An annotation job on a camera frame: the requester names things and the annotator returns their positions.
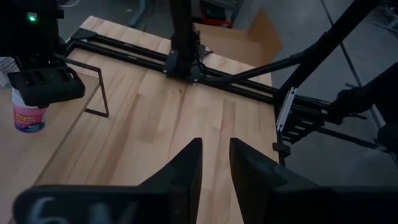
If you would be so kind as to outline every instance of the green light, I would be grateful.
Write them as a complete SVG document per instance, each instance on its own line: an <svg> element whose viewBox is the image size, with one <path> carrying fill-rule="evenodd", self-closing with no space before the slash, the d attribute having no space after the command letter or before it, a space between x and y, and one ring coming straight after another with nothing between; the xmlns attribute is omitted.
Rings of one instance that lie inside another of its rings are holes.
<svg viewBox="0 0 398 224"><path fill-rule="evenodd" d="M35 12L28 12L27 19L32 23L37 22L37 14Z"/></svg>
<svg viewBox="0 0 398 224"><path fill-rule="evenodd" d="M29 20L31 22L36 22L37 21L36 17L34 17L34 16L29 16Z"/></svg>

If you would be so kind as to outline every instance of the wooden board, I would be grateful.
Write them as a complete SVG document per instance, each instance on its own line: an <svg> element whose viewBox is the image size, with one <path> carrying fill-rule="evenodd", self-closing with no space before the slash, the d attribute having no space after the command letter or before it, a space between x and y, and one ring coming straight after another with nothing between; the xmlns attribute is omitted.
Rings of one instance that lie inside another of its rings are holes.
<svg viewBox="0 0 398 224"><path fill-rule="evenodd" d="M45 128L37 133L22 133L14 127L11 89L0 89L0 223L10 219L15 197L35 183L98 89L98 79L79 76L86 95L50 105Z"/></svg>
<svg viewBox="0 0 398 224"><path fill-rule="evenodd" d="M170 50L169 40L95 17L82 27L165 54ZM74 50L70 58L102 68L111 116L83 114L37 184L138 185L201 137L197 223L243 222L229 169L229 139L240 138L277 161L272 106L84 50ZM229 73L252 68L215 54L205 63ZM269 75L256 80L271 84ZM90 107L102 109L100 93Z"/></svg>

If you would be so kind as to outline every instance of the cardboard box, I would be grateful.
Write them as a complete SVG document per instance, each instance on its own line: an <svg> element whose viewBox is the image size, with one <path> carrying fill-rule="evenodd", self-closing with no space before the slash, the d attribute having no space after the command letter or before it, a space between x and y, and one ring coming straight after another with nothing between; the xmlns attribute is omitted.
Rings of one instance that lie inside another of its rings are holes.
<svg viewBox="0 0 398 224"><path fill-rule="evenodd" d="M201 32L201 43L215 54L254 67L272 62L282 49L278 33L262 8L247 32L203 24L195 27Z"/></svg>

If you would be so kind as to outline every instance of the white bottle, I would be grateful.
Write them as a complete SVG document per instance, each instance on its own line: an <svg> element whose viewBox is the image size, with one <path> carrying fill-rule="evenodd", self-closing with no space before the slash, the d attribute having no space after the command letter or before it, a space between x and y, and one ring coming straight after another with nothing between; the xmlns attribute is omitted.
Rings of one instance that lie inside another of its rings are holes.
<svg viewBox="0 0 398 224"><path fill-rule="evenodd" d="M0 71L0 86L3 88L8 88L11 86L10 80L6 74Z"/></svg>
<svg viewBox="0 0 398 224"><path fill-rule="evenodd" d="M27 106L18 90L12 89L12 102L14 103L14 126L19 131L34 133L45 126L45 113L47 109L36 106Z"/></svg>
<svg viewBox="0 0 398 224"><path fill-rule="evenodd" d="M0 57L0 85L10 87L8 73L19 72L18 66L12 57Z"/></svg>

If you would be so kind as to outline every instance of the butcher block tabletop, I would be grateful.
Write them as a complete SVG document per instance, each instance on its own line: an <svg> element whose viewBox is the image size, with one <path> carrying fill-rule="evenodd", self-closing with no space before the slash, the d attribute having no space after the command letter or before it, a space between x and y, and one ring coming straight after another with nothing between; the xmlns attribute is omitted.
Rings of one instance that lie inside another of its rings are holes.
<svg viewBox="0 0 398 224"><path fill-rule="evenodd" d="M163 54L170 50L168 39L96 17L81 27ZM229 139L240 138L278 161L272 150L277 142L273 106L81 49L69 58L102 69L110 117L84 113L36 184L139 185L193 138L202 138L197 223L243 223L229 169ZM232 74L252 68L217 54L205 64ZM254 80L271 85L269 74ZM100 91L89 108L103 110Z"/></svg>

